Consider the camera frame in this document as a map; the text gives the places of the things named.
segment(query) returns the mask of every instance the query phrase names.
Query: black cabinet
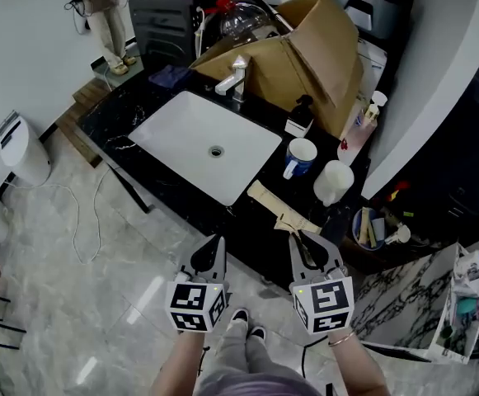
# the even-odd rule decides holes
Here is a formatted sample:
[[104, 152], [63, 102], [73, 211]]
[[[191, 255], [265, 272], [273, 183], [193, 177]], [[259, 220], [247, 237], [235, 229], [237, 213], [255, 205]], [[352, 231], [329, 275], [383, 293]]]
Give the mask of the black cabinet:
[[479, 240], [479, 69], [443, 124], [378, 195], [385, 198], [399, 181], [411, 186], [387, 205], [412, 233], [443, 244]]

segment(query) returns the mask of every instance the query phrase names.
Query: soap dispenser bottle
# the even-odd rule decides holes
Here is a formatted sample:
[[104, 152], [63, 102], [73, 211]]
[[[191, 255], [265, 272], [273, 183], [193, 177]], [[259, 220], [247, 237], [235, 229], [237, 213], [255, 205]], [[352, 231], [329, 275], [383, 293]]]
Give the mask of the soap dispenser bottle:
[[314, 114], [311, 112], [310, 105], [314, 103], [311, 96], [303, 94], [298, 100], [298, 105], [293, 108], [287, 124], [285, 125], [285, 132], [297, 138], [303, 138], [311, 129]]

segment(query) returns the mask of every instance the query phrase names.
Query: white cable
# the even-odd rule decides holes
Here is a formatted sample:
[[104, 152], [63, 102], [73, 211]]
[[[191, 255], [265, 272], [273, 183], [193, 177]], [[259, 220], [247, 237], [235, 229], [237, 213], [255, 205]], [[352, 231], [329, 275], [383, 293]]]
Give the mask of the white cable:
[[204, 14], [204, 9], [202, 7], [197, 7], [195, 9], [197, 12], [202, 13], [203, 19], [202, 22], [200, 23], [199, 29], [195, 32], [195, 35], [199, 37], [199, 48], [197, 49], [197, 58], [200, 57], [202, 54], [203, 50], [203, 34], [204, 34], [204, 28], [205, 28], [205, 14]]
[[73, 10], [73, 23], [74, 23], [74, 29], [76, 30], [78, 35], [85, 35], [85, 32], [80, 32], [77, 28], [77, 25], [76, 25], [76, 11], [75, 10]]
[[69, 188], [68, 186], [59, 185], [58, 183], [47, 183], [47, 184], [38, 185], [38, 186], [16, 186], [13, 183], [10, 183], [9, 181], [5, 181], [4, 183], [6, 183], [7, 185], [10, 185], [10, 186], [12, 186], [13, 188], [16, 188], [16, 189], [31, 190], [31, 189], [36, 189], [36, 188], [45, 188], [45, 187], [52, 187], [53, 186], [53, 187], [63, 188], [63, 189], [66, 189], [67, 191], [69, 191], [69, 193], [71, 194], [71, 197], [74, 199], [74, 202], [76, 202], [76, 227], [74, 228], [74, 234], [73, 234], [73, 248], [74, 248], [74, 252], [76, 253], [77, 259], [80, 261], [80, 264], [82, 264], [83, 266], [86, 266], [87, 264], [90, 264], [91, 262], [94, 261], [94, 259], [96, 258], [96, 256], [98, 255], [98, 253], [100, 252], [100, 249], [101, 249], [100, 219], [98, 218], [98, 213], [96, 212], [96, 195], [98, 195], [98, 191], [100, 190], [100, 185], [103, 182], [104, 177], [106, 177], [106, 174], [109, 171], [110, 171], [110, 169], [108, 168], [106, 170], [106, 172], [103, 175], [101, 175], [100, 181], [98, 182], [98, 185], [96, 186], [96, 189], [94, 191], [94, 196], [92, 197], [92, 209], [94, 210], [94, 215], [96, 216], [96, 230], [98, 232], [98, 249], [95, 251], [94, 255], [92, 256], [92, 258], [88, 262], [83, 262], [82, 261], [82, 258], [80, 257], [80, 254], [79, 254], [79, 252], [76, 248], [77, 227], [78, 227], [79, 222], [80, 222], [80, 203], [77, 202], [77, 198], [74, 195], [74, 192], [71, 188]]

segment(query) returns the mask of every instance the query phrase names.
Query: small bottle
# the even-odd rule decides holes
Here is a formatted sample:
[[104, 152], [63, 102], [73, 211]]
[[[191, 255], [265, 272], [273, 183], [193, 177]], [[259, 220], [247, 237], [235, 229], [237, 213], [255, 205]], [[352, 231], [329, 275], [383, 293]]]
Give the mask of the small bottle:
[[303, 138], [311, 129], [314, 114], [311, 112], [310, 105], [314, 103], [311, 96], [303, 94], [298, 100], [298, 105], [290, 112], [285, 132], [297, 138]]
[[350, 166], [355, 160], [360, 150], [365, 145], [369, 136], [377, 128], [377, 116], [380, 113], [380, 107], [387, 102], [387, 97], [379, 91], [375, 91], [371, 97], [371, 104], [356, 116], [356, 120], [347, 135], [341, 140], [338, 146], [338, 159]]

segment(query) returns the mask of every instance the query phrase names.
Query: white wall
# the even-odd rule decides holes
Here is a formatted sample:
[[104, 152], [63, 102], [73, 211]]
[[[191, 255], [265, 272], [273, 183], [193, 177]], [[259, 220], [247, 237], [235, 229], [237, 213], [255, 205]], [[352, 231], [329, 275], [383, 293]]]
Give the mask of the white wall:
[[[92, 78], [90, 63], [101, 54], [91, 33], [74, 30], [67, 1], [0, 0], [0, 123], [15, 109], [42, 133]], [[130, 38], [128, 7], [123, 18]], [[8, 173], [0, 159], [0, 185]]]
[[370, 199], [435, 132], [479, 67], [479, 0], [416, 0], [397, 88], [371, 149]]

